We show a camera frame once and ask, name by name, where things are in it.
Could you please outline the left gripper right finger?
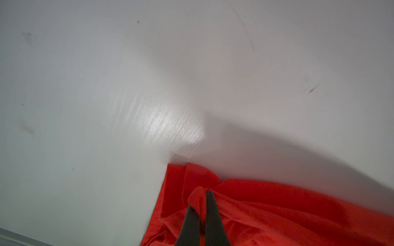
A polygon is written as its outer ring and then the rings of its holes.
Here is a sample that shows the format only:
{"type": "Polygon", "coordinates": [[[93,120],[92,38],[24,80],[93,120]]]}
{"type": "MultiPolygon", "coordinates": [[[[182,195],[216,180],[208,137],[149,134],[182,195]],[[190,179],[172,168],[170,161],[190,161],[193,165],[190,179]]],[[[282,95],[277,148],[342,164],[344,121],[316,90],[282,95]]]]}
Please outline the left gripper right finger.
{"type": "Polygon", "coordinates": [[[206,193],[205,245],[231,246],[212,191],[206,193]]]}

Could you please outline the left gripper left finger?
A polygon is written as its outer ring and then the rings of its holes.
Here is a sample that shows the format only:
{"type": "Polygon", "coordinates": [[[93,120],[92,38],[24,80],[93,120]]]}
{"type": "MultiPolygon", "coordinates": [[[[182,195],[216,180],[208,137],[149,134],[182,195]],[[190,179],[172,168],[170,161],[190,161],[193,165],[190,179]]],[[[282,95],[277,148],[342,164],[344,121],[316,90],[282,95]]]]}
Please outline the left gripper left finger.
{"type": "Polygon", "coordinates": [[[201,220],[192,206],[189,206],[175,246],[200,245],[201,220]]]}

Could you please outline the red t-shirt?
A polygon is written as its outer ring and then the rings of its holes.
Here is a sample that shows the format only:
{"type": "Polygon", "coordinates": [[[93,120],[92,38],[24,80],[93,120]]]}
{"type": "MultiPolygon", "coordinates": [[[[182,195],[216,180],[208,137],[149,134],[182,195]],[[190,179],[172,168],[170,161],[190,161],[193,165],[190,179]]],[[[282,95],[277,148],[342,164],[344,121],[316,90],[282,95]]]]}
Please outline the red t-shirt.
{"type": "Polygon", "coordinates": [[[144,246],[173,246],[192,207],[202,220],[214,194],[233,246],[391,246],[394,219],[314,191],[280,183],[220,180],[194,165],[168,165],[142,239],[144,246]]]}

